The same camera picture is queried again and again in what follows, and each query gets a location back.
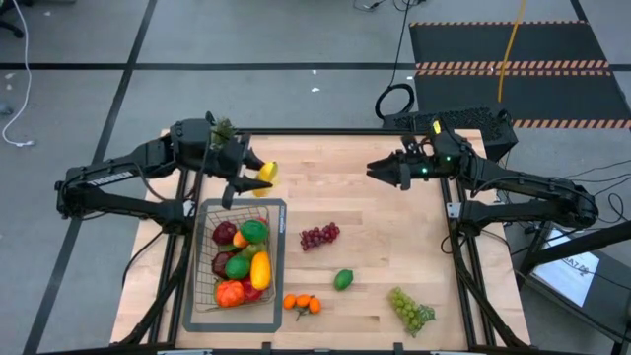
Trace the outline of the yellow banana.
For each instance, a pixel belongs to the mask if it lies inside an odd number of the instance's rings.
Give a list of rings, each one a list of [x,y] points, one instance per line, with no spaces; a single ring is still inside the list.
[[[256,179],[273,184],[278,174],[278,164],[276,162],[267,162],[258,171]],[[271,192],[271,187],[256,189],[252,192],[255,197],[267,197]]]

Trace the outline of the orange cluster with leaves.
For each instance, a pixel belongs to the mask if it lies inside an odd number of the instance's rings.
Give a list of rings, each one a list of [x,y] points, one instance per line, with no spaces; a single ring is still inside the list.
[[[287,294],[283,299],[282,307],[285,311],[295,311],[296,320],[307,315],[318,315],[322,310],[321,300],[309,294]]]

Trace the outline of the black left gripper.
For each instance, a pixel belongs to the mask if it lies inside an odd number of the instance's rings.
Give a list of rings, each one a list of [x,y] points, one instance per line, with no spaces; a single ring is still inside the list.
[[[253,171],[260,171],[265,165],[265,162],[249,148],[249,140],[249,134],[234,136],[221,149],[212,151],[209,177],[221,178],[227,182],[221,198],[224,209],[231,209],[236,193],[242,194],[273,186],[271,182],[242,175],[243,165]]]

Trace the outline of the dark red apple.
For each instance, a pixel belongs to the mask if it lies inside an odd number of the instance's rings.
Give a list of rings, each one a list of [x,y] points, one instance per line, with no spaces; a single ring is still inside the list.
[[[237,227],[230,221],[221,222],[213,231],[212,240],[218,246],[231,245],[237,232]]]

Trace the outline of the red grape bunch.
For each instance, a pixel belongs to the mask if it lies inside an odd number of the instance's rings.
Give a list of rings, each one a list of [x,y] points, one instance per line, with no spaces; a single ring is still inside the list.
[[[340,234],[339,227],[330,222],[323,227],[314,227],[310,230],[302,231],[300,236],[300,245],[303,251],[318,248],[324,244],[334,242]]]

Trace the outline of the small orange pumpkin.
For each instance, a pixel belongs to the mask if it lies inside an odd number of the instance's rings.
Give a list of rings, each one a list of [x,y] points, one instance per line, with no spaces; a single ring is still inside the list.
[[[220,308],[231,308],[245,301],[245,289],[237,280],[220,282],[215,290],[215,300]]]

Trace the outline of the dark green lime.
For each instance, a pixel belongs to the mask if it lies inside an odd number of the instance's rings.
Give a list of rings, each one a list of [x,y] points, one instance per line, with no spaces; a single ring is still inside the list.
[[[250,260],[241,255],[233,256],[225,266],[226,276],[231,280],[241,280],[250,272]]]
[[[247,220],[242,223],[240,232],[250,244],[260,244],[269,236],[267,225],[260,220]]]

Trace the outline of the dark red bell pepper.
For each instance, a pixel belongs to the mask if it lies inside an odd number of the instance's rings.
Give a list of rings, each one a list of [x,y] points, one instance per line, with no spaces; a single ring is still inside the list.
[[[234,256],[235,254],[231,251],[218,252],[211,262],[212,272],[222,279],[227,279],[226,267],[230,259]]]

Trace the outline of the grey rectangular mat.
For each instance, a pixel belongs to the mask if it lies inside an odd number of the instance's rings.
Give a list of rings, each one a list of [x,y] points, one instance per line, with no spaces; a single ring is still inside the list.
[[[208,205],[222,208],[218,199],[208,199],[200,207],[198,218]],[[281,199],[238,199],[230,210],[242,205],[265,206],[269,210],[275,299],[270,303],[227,308],[208,313],[198,312],[193,305],[192,276],[196,252],[198,218],[193,235],[193,252],[189,266],[182,325],[188,332],[266,332],[273,333],[282,324],[282,293],[285,266],[287,205]]]

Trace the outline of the yellow mango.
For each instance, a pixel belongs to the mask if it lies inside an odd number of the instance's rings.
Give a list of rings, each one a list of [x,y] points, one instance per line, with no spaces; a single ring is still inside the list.
[[[260,251],[252,258],[249,275],[254,289],[263,291],[269,287],[272,271],[267,251]]]

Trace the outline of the bright red apple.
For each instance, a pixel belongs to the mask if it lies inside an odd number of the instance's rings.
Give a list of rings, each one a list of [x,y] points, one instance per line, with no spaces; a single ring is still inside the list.
[[[252,286],[251,280],[249,278],[243,279],[241,284],[244,288],[245,302],[252,303],[257,302],[261,299],[264,291],[257,290]]]

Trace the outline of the black metal table frame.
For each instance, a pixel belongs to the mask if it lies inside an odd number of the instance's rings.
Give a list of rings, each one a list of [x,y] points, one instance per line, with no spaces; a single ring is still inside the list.
[[[282,296],[315,295],[318,315],[296,320],[282,312],[273,333],[188,332],[183,311],[164,306],[153,327],[159,340],[179,348],[275,350],[463,350],[470,342],[499,341],[487,333],[480,309],[457,280],[447,241],[446,204],[457,200],[453,182],[417,180],[407,191],[368,177],[368,163],[401,145],[398,133],[381,129],[257,129],[255,154],[279,165],[272,196],[287,205],[287,235]],[[334,222],[338,238],[303,251],[299,234]],[[354,280],[343,290],[333,287],[342,269]],[[412,337],[388,302],[400,287],[414,301],[435,310]]]

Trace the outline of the green grape bunch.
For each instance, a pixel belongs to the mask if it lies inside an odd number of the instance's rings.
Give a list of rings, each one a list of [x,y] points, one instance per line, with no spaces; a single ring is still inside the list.
[[[436,319],[436,313],[432,307],[417,303],[400,287],[391,289],[387,298],[402,321],[405,332],[412,337],[415,337],[427,322]]]

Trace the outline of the black metal beam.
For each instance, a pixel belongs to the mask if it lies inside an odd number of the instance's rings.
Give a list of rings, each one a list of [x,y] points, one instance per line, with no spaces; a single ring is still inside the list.
[[[584,252],[631,240],[631,221],[607,227],[584,237],[571,239],[553,247],[544,248],[545,239],[535,237],[520,268],[520,274],[528,276],[537,266],[564,259]]]

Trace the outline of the light green lime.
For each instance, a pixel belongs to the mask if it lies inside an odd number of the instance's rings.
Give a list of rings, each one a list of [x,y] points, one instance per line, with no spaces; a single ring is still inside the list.
[[[350,269],[342,269],[335,275],[333,280],[333,287],[336,291],[343,291],[351,285],[353,280],[353,271]]]

